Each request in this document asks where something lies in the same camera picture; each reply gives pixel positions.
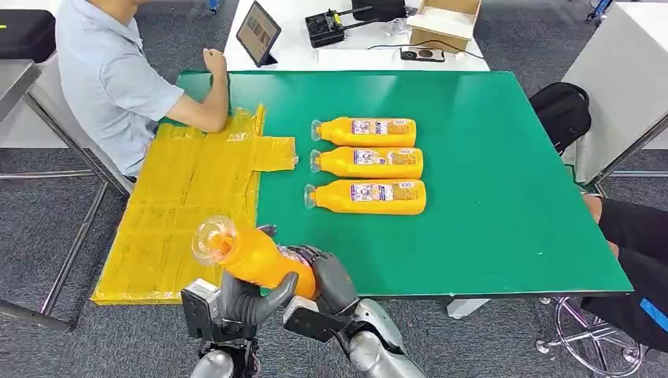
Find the light blue shirt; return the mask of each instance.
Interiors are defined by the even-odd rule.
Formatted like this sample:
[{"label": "light blue shirt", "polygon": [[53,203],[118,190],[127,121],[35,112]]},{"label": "light blue shirt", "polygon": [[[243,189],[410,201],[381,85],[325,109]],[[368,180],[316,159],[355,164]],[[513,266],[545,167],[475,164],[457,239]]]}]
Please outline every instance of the light blue shirt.
[{"label": "light blue shirt", "polygon": [[137,176],[157,121],[184,91],[143,53],[137,22],[126,26],[86,0],[65,0],[56,23],[65,100],[123,174]]}]

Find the man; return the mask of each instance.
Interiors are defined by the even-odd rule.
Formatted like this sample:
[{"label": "man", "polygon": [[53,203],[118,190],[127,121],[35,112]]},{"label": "man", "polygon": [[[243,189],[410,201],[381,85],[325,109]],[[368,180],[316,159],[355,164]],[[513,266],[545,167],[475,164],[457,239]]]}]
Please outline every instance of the man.
[{"label": "man", "polygon": [[668,353],[668,213],[591,195],[583,199],[634,292],[585,298],[582,308]]},{"label": "man", "polygon": [[213,86],[202,103],[148,64],[133,18],[144,2],[65,0],[56,27],[65,99],[87,134],[131,180],[139,175],[158,120],[167,116],[219,132],[228,112],[227,65],[220,51],[203,51]]}]

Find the black backpack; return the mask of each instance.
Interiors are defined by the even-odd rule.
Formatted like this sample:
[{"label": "black backpack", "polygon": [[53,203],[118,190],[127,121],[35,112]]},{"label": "black backpack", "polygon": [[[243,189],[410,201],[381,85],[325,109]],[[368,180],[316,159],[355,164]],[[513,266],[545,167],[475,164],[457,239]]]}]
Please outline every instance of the black backpack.
[{"label": "black backpack", "polygon": [[589,131],[589,96],[571,83],[552,83],[529,99],[559,155]]}]

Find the orange juice bottle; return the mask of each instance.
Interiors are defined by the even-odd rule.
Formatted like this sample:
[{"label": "orange juice bottle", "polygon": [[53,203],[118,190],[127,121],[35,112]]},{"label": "orange juice bottle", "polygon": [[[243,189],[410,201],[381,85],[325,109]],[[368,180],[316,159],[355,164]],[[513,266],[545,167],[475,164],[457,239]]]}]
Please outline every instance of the orange juice bottle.
[{"label": "orange juice bottle", "polygon": [[315,300],[315,277],[309,262],[276,245],[257,228],[237,228],[228,217],[210,217],[195,232],[192,251],[203,264],[221,264],[234,277],[262,287],[273,289],[286,274],[297,272],[295,293]]},{"label": "orange juice bottle", "polygon": [[323,187],[307,184],[307,209],[335,213],[416,215],[425,210],[427,192],[420,180],[337,180]]},{"label": "orange juice bottle", "polygon": [[326,171],[341,177],[419,179],[422,151],[407,147],[339,147],[311,151],[311,172]]},{"label": "orange juice bottle", "polygon": [[412,147],[415,121],[407,118],[339,117],[329,122],[314,120],[311,137],[338,146]]}]

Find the black pants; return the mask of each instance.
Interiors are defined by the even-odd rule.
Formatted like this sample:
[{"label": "black pants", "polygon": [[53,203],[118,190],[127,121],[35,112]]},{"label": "black pants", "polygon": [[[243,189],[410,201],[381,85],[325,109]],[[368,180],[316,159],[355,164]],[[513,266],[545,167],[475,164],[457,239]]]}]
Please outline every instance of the black pants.
[{"label": "black pants", "polygon": [[582,308],[668,353],[668,213],[603,198],[599,227],[619,246],[619,264],[635,291],[585,298]]}]

